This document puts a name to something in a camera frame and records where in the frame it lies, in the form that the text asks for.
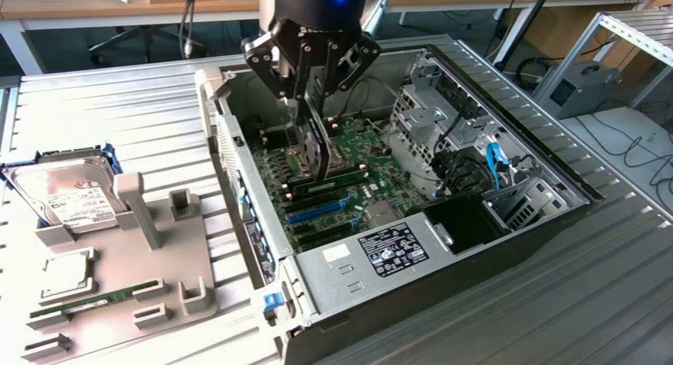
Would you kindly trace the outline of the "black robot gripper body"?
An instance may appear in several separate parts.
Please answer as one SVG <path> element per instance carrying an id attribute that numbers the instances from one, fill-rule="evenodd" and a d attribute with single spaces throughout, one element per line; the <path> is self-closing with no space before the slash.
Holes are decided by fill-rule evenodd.
<path id="1" fill-rule="evenodd" d="M 360 39 L 365 4 L 366 0 L 273 0 L 266 32 L 274 32 L 278 24 L 290 23 L 314 32 L 337 33 Z"/>

